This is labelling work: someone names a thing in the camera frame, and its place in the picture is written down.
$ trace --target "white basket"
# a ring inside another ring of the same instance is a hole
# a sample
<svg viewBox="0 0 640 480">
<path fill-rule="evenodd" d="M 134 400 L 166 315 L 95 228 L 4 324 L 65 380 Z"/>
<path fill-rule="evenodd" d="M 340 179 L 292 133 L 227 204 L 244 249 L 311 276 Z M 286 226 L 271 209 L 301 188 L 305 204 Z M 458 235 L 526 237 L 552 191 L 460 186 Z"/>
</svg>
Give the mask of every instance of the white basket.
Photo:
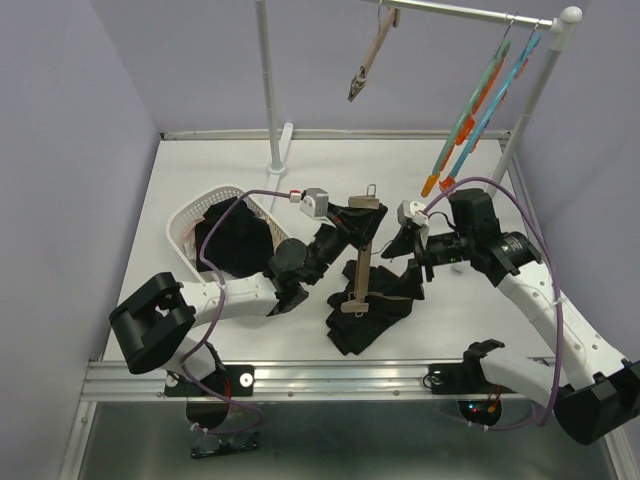
<svg viewBox="0 0 640 480">
<path fill-rule="evenodd" d="M 203 193 L 192 202 L 189 202 L 172 215 L 167 222 L 166 233 L 169 243 L 180 256 L 180 259 L 185 263 L 187 268 L 189 268 L 193 275 L 201 282 L 211 281 L 212 277 L 208 275 L 210 272 L 200 273 L 196 270 L 195 255 L 193 255 L 193 258 L 189 258 L 190 255 L 187 251 L 187 245 L 195 244 L 195 225 L 204 218 L 204 213 L 211 205 L 228 200 L 229 198 L 240 197 L 243 193 L 245 193 L 245 190 L 242 190 L 235 185 L 218 186 L 213 190 Z M 282 226 L 274 220 L 261 205 L 252 200 L 251 197 L 245 198 L 244 202 L 258 217 L 266 220 L 269 225 L 269 229 L 271 230 L 274 250 L 278 245 L 280 245 L 280 242 L 289 238 L 289 235 L 284 228 L 282 228 Z"/>
</svg>

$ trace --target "white table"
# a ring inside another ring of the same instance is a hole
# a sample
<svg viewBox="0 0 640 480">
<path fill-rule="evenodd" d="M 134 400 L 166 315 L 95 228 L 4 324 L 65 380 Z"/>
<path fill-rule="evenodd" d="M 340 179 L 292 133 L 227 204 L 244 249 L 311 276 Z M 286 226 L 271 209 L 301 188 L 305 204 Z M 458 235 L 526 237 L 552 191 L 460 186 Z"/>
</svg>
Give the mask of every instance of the white table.
<svg viewBox="0 0 640 480">
<path fill-rule="evenodd" d="M 419 192 L 443 140 L 293 140 L 287 157 L 288 173 L 280 190 L 318 186 L 331 201 L 346 204 L 350 195 L 362 194 L 368 184 L 389 213 L 374 241 L 374 251 L 398 230 L 395 210 L 403 199 L 420 200 Z M 468 159 L 464 176 L 487 176 L 500 157 L 497 140 L 479 142 Z M 193 275 L 173 251 L 165 225 L 175 211 L 203 191 L 221 184 L 244 189 L 262 188 L 267 178 L 269 147 L 262 140 L 163 141 L 147 189 L 120 301 L 151 276 L 171 271 L 177 280 L 193 281 Z M 504 180 L 511 190 L 511 183 Z M 500 193 L 495 208 L 502 229 L 524 231 L 522 220 Z M 440 210 L 449 212 L 442 202 Z M 289 234 L 309 241 L 318 224 L 297 211 L 297 206 L 276 200 L 273 214 Z M 434 217 L 433 232 L 446 230 Z M 526 356 L 550 356 L 551 352 L 524 316 L 481 274 L 451 267 L 436 269 L 435 280 L 426 285 L 426 301 L 415 302 L 413 313 L 381 335 L 358 357 L 343 357 L 326 336 L 325 319 L 331 312 L 327 297 L 344 288 L 344 263 L 355 258 L 348 249 L 324 280 L 309 287 L 309 299 L 293 312 L 271 318 L 240 318 L 221 322 L 212 343 L 225 361 L 352 361 L 423 360 L 460 358 L 474 341 L 496 338 Z M 372 264 L 388 264 L 379 256 Z M 390 269 L 401 273 L 406 258 L 396 259 Z M 196 329 L 198 337 L 204 330 Z M 104 360 L 123 360 L 113 333 Z"/>
</svg>

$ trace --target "gray wall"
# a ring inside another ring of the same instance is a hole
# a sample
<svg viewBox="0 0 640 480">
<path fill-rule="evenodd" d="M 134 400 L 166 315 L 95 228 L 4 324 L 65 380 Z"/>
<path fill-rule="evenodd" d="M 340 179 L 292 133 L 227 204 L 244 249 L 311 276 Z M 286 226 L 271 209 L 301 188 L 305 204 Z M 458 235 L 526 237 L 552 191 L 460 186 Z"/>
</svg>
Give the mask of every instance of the gray wall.
<svg viewBox="0 0 640 480">
<path fill-rule="evenodd" d="M 87 0 L 0 4 L 0 477 L 50 479 L 158 135 Z"/>
<path fill-rule="evenodd" d="M 637 0 L 594 2 L 520 149 L 563 287 L 640 360 Z M 640 421 L 627 427 L 640 455 Z"/>
<path fill-rule="evenodd" d="M 92 1 L 161 131 L 265 127 L 252 0 Z M 570 2 L 451 0 L 548 17 Z M 299 128 L 450 128 L 504 32 L 501 25 L 407 11 L 351 104 L 349 83 L 375 36 L 377 6 L 268 0 L 267 7 L 278 115 Z M 514 52 L 528 35 L 512 30 Z M 513 126 L 543 50 L 491 128 Z"/>
</svg>

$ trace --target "horizontal rod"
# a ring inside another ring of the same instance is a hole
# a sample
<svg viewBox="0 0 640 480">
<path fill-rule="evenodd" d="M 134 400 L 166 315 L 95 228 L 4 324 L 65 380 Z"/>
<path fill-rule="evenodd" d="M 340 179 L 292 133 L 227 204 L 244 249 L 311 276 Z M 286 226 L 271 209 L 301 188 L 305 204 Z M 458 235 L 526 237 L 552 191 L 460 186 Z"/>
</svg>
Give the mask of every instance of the horizontal rod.
<svg viewBox="0 0 640 480">
<path fill-rule="evenodd" d="M 376 0 L 364 0 L 370 3 L 379 3 Z M 457 5 L 447 5 L 446 3 L 426 2 L 422 0 L 382 0 L 382 5 L 389 8 L 411 8 L 425 12 L 441 13 L 453 17 L 475 18 L 486 22 L 502 23 L 505 25 L 520 25 L 522 27 L 533 28 L 536 25 L 541 30 L 550 30 L 554 25 L 553 20 L 544 18 L 523 17 L 521 15 L 511 15 L 505 12 L 494 12 L 491 10 L 480 10 L 478 8 L 459 7 Z"/>
</svg>

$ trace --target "black cloth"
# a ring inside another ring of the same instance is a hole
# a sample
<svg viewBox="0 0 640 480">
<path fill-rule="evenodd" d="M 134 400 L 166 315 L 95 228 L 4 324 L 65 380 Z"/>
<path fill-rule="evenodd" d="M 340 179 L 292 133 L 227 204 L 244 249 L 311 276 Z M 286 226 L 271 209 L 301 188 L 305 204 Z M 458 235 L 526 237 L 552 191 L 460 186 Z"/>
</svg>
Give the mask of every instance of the black cloth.
<svg viewBox="0 0 640 480">
<path fill-rule="evenodd" d="M 204 220 L 196 225 L 196 269 L 211 270 L 200 261 L 204 239 L 237 197 L 211 205 Z M 262 272 L 273 256 L 273 240 L 267 222 L 256 217 L 246 203 L 240 202 L 214 232 L 204 252 L 207 260 L 236 278 Z"/>
<path fill-rule="evenodd" d="M 373 267 L 369 275 L 369 295 L 366 302 L 369 311 L 360 317 L 353 313 L 342 313 L 340 306 L 349 300 L 355 287 L 356 261 L 349 260 L 342 274 L 349 280 L 342 292 L 327 299 L 333 312 L 327 318 L 330 328 L 327 336 L 343 355 L 359 355 L 389 327 L 411 313 L 413 300 L 408 298 L 386 298 L 398 289 L 399 277 L 385 267 Z"/>
</svg>

